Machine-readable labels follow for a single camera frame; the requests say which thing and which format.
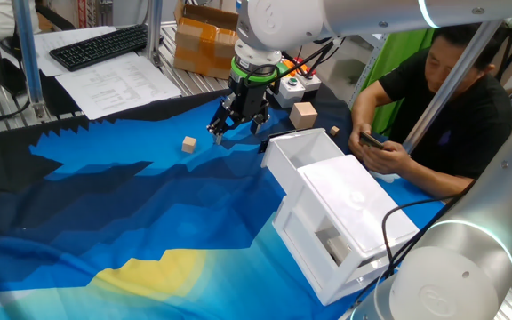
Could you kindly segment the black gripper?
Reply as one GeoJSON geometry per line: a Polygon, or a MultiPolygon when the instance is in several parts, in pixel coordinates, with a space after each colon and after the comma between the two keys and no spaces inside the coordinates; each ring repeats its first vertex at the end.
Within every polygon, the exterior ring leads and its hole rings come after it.
{"type": "Polygon", "coordinates": [[[251,122],[251,133],[259,133],[261,126],[270,118],[268,114],[269,102],[266,93],[272,86],[251,83],[254,87],[247,87],[244,78],[239,75],[231,75],[228,78],[228,86],[234,93],[229,109],[217,108],[211,122],[207,125],[207,131],[213,136],[216,145],[221,144],[224,133],[237,128],[239,124],[251,122]]]}

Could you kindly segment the man's left hand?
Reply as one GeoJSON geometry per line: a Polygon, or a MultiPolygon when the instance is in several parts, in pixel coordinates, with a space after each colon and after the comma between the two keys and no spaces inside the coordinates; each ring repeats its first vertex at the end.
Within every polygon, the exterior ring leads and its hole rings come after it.
{"type": "Polygon", "coordinates": [[[381,174],[402,174],[411,167],[412,159],[402,144],[386,141],[383,149],[362,146],[366,167],[381,174]]]}

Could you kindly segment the man's right hand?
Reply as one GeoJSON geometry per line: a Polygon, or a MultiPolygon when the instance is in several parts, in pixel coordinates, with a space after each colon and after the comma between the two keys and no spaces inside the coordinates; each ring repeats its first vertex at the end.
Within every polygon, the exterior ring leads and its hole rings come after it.
{"type": "Polygon", "coordinates": [[[349,149],[359,161],[364,159],[363,146],[360,143],[361,132],[371,133],[372,128],[368,123],[353,124],[352,133],[348,139],[349,149]]]}

